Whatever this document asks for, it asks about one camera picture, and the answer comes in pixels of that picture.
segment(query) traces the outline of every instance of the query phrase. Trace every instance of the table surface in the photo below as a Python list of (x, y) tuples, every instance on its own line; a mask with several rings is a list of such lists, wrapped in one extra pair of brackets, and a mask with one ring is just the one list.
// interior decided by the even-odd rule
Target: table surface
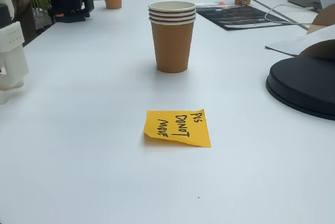
[[(288, 56), (264, 46), (306, 31), (198, 16), (188, 70), (164, 74), (150, 2), (96, 2), (25, 47), (26, 84), (0, 106), (0, 222), (334, 224), (334, 122), (265, 88)], [(148, 109), (205, 109), (212, 148), (145, 141)]]
[(275, 10), (282, 14), (284, 17), (289, 18), (296, 23), (312, 23), (315, 17), (318, 15), (317, 12), (307, 9), (301, 9), (298, 5), (289, 3), (287, 0), (255, 0), (265, 7), (271, 9), (279, 4), (290, 5), (277, 7)]

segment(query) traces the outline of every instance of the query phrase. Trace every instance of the black booklet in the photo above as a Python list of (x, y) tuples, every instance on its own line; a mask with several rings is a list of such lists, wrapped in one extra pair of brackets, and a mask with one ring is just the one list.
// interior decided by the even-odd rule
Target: black booklet
[(224, 29), (252, 29), (287, 25), (276, 23), (285, 20), (271, 14), (267, 15), (271, 21), (265, 20), (266, 12), (251, 6), (203, 3), (197, 4), (197, 13)]

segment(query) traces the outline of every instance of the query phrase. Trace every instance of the sticky note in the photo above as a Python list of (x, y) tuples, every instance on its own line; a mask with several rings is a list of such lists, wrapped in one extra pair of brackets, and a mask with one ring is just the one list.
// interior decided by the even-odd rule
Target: sticky note
[(211, 147), (204, 110), (148, 110), (144, 133), (151, 138)]

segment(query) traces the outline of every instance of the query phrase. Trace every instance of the cable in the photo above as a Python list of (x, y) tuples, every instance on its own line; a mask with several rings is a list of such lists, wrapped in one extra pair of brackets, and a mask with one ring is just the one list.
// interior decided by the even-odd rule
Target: cable
[(279, 6), (287, 6), (287, 7), (291, 7), (291, 8), (300, 8), (300, 9), (304, 9), (304, 10), (311, 10), (313, 9), (313, 7), (307, 7), (307, 8), (302, 8), (302, 7), (294, 7), (291, 5), (286, 5), (286, 4), (279, 4), (275, 7), (273, 7), (272, 9), (269, 10), (269, 12), (267, 12), (264, 16), (264, 20), (266, 21), (270, 21), (272, 23), (277, 23), (277, 24), (290, 24), (290, 25), (311, 25), (312, 23), (292, 23), (290, 21), (273, 21), (267, 18), (268, 14), (270, 14), (270, 12), (272, 12), (275, 8), (279, 7)]

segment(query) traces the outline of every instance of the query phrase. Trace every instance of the black lid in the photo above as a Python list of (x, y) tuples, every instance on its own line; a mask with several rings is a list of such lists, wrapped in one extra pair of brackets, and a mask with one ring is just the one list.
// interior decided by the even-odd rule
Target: black lid
[(283, 104), (316, 117), (335, 120), (335, 61), (289, 58), (275, 63), (266, 80)]
[(6, 4), (0, 3), (0, 29), (12, 24), (9, 9)]

